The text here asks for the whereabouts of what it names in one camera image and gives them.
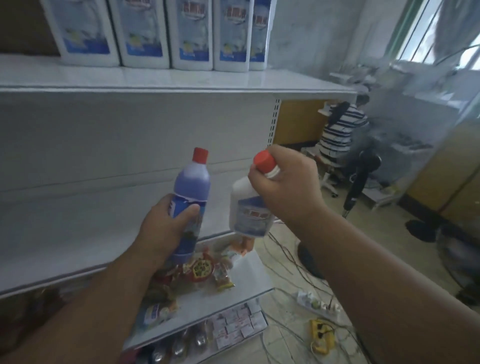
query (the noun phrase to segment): blue bottle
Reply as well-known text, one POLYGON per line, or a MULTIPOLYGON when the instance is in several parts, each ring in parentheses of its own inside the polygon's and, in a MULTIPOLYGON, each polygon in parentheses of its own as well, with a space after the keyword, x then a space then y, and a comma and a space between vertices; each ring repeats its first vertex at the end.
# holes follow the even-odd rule
POLYGON ((192 162, 179 173, 175 180, 173 187, 175 196, 170 203, 170 216, 176 217, 190 205, 200 205, 197 219, 191 221, 185 228, 180 244, 170 257, 175 264, 187 263, 195 251, 210 191, 210 175, 206 167, 207 158, 208 150, 195 148, 192 162))

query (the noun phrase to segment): white bottle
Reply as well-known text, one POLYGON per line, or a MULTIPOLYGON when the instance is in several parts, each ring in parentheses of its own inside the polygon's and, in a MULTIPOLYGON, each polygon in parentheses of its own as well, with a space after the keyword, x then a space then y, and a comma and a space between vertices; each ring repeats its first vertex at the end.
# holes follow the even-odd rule
POLYGON ((118 66, 120 59, 106 0, 41 0, 61 60, 82 66, 118 66))
MULTIPOLYGON (((266 178, 275 179, 280 173, 275 159, 267 150, 258 153, 253 158, 253 163, 266 178)), ((253 189, 248 177, 233 184, 230 195, 230 230, 243 236, 263 237, 272 227, 274 219, 275 216, 253 189)))
POLYGON ((170 68, 162 0, 109 0, 124 66, 170 68))
POLYGON ((212 55, 212 0, 167 0, 172 66, 209 71, 212 55))
POLYGON ((217 71, 247 72, 253 0, 214 0, 214 63, 217 71))
POLYGON ((251 71, 263 71, 267 67, 275 7, 276 0, 255 0, 255 6, 253 7, 252 46, 250 48, 251 71))

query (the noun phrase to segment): forearm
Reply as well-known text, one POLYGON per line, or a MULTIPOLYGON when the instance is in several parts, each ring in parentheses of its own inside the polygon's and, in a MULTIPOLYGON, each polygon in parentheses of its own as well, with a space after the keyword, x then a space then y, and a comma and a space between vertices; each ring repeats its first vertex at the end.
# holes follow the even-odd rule
POLYGON ((5 363, 116 362, 159 265, 132 246, 5 363))
POLYGON ((321 208, 292 229, 379 362, 480 362, 479 316, 341 216, 321 208))

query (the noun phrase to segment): red bottle cap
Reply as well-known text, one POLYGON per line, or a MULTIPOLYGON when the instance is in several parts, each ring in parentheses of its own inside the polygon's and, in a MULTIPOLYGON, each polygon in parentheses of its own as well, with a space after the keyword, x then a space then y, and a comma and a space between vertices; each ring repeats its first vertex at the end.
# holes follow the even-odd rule
POLYGON ((208 150, 203 148, 195 148, 193 150, 192 161, 199 164, 207 164, 208 150))
POLYGON ((255 157, 253 157, 253 164, 263 174, 273 171, 276 167, 276 162, 268 150, 262 150, 255 157))

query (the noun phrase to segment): plastic bottle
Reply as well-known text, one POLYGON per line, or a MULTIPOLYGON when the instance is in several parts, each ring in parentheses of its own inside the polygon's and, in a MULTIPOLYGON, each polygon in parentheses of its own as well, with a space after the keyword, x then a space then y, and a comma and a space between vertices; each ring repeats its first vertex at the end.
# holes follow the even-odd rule
POLYGON ((253 0, 214 0, 214 69, 247 72, 253 0))
POLYGON ((175 196, 170 204, 170 216, 176 217, 190 205, 200 205, 197 219, 190 222, 185 228, 180 244, 170 257, 175 264, 188 262, 195 250, 210 191, 210 175, 205 165, 207 157, 208 150, 195 148, 192 162, 179 173, 175 180, 173 188, 175 196))
POLYGON ((109 0, 124 66, 169 68, 162 0, 109 0))
POLYGON ((167 0, 172 66, 209 71, 212 56, 212 0, 167 0))
POLYGON ((106 0, 41 0, 61 60, 82 66, 118 66, 120 59, 106 0))
MULTIPOLYGON (((275 179, 280 173, 275 159, 267 150, 258 153, 253 158, 253 163, 269 179, 275 179)), ((263 237, 272 227, 274 219, 275 216, 253 189, 248 177, 243 177, 233 184, 230 196, 230 230, 243 236, 263 237)))
POLYGON ((252 46, 250 50, 251 71, 263 71, 267 67, 275 7, 276 0, 255 0, 255 6, 253 7, 252 46))

